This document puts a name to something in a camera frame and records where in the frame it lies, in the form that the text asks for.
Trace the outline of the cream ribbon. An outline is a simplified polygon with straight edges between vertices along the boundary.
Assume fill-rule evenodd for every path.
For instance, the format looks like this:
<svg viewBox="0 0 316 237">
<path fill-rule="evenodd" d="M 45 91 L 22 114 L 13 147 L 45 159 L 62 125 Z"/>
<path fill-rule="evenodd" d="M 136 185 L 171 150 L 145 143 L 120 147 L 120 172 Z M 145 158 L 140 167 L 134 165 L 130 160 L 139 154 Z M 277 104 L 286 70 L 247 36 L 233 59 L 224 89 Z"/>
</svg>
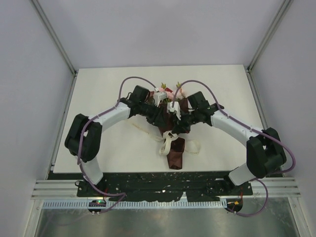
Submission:
<svg viewBox="0 0 316 237">
<path fill-rule="evenodd" d="M 184 153 L 197 156 L 201 150 L 201 144 L 196 139 L 186 139 L 185 136 L 175 135 L 171 131 L 163 132 L 162 135 L 157 127 L 150 125 L 144 118 L 130 118 L 124 121 L 136 135 L 139 136 L 139 144 L 156 155 L 166 156 L 171 152 L 171 143 L 184 139 Z"/>
</svg>

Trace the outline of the red wrapping paper sheet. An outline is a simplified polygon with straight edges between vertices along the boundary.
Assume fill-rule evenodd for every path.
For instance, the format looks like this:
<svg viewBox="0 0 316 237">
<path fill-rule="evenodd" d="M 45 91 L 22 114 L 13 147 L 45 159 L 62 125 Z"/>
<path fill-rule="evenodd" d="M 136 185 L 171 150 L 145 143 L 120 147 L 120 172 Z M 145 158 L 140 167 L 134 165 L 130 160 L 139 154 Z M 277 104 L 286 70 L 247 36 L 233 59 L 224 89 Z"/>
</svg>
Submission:
<svg viewBox="0 0 316 237">
<path fill-rule="evenodd" d="M 158 97 L 151 91 L 146 98 L 146 104 L 152 105 L 154 112 L 146 117 L 149 124 L 158 127 L 164 144 L 159 153 L 166 156 L 170 169 L 180 170 L 183 166 L 183 152 L 185 151 L 185 139 L 179 137 L 172 130 L 175 128 L 176 115 L 167 112 L 167 103 L 170 102 L 169 97 L 164 97 L 156 106 Z"/>
</svg>

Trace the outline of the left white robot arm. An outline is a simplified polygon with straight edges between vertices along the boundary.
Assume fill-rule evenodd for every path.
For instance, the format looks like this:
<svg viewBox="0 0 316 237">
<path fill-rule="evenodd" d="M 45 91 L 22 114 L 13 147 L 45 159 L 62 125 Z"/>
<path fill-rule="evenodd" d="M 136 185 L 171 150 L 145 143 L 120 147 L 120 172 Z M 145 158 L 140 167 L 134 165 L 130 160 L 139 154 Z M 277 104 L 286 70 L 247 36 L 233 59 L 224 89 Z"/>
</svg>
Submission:
<svg viewBox="0 0 316 237">
<path fill-rule="evenodd" d="M 160 103 L 167 98 L 165 91 L 156 90 L 151 94 L 148 89 L 137 85 L 127 97 L 119 98 L 112 108 L 93 117 L 83 114 L 75 116 L 65 140 L 65 147 L 80 161 L 79 166 L 84 179 L 89 182 L 90 193 L 99 197 L 106 189 L 96 158 L 102 133 L 116 123 L 136 115 L 144 116 L 152 125 L 166 125 Z"/>
</svg>

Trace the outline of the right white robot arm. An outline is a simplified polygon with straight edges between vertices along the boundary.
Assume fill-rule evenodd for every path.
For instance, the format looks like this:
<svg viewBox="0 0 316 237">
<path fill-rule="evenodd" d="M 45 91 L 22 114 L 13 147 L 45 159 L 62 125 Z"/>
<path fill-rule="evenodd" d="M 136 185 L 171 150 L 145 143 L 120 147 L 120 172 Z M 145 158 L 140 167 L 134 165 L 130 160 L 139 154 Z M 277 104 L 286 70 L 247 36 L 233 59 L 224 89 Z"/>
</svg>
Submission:
<svg viewBox="0 0 316 237">
<path fill-rule="evenodd" d="M 223 106 L 209 104 L 200 91 L 189 96 L 188 101 L 192 107 L 189 112 L 183 111 L 178 101 L 168 103 L 167 111 L 176 117 L 172 133 L 186 133 L 192 125 L 206 123 L 227 133 L 246 148 L 246 162 L 225 177 L 223 188 L 226 193 L 234 195 L 242 184 L 264 178 L 285 164 L 286 155 L 275 129 L 264 130 L 242 123 L 224 111 Z"/>
</svg>

